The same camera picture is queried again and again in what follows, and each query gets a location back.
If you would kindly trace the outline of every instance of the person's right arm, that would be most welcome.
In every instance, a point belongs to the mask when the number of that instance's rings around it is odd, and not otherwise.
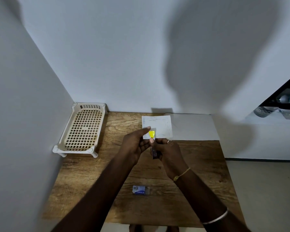
[[[185,163],[178,144],[167,139],[150,139],[150,145],[161,152],[159,159],[170,179],[184,173],[189,166]],[[223,215],[227,207],[211,189],[192,171],[180,176],[175,184],[182,191],[202,223],[210,222]],[[221,220],[204,225],[206,231],[250,231],[232,212]]]

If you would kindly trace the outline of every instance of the forearm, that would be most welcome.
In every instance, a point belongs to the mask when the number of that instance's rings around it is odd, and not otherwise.
[[[175,183],[201,222],[210,222],[226,212],[227,207],[192,170]],[[204,227],[207,231],[249,231],[231,212],[225,218]]]
[[[53,231],[100,231],[133,166],[134,161],[128,155],[117,154],[91,189]]]

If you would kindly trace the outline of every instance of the yellow cap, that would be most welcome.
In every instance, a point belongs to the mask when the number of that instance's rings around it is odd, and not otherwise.
[[[155,137],[155,131],[149,131],[149,136],[151,138],[154,138]]]

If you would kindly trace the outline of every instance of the black baseboard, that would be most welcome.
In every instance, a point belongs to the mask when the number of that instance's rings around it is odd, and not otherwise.
[[[225,158],[225,160],[290,163],[290,160],[243,159],[243,158]]]

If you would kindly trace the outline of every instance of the table top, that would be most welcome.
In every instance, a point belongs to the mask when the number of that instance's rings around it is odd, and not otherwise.
[[[98,157],[68,154],[63,159],[44,219],[61,219],[78,203],[118,152],[124,135],[142,128],[142,115],[162,114],[109,112],[99,138]],[[189,167],[244,222],[219,141],[177,142]],[[133,185],[148,186],[150,195],[133,195]],[[181,191],[167,177],[162,163],[152,159],[149,149],[133,167],[105,222],[203,227]]]

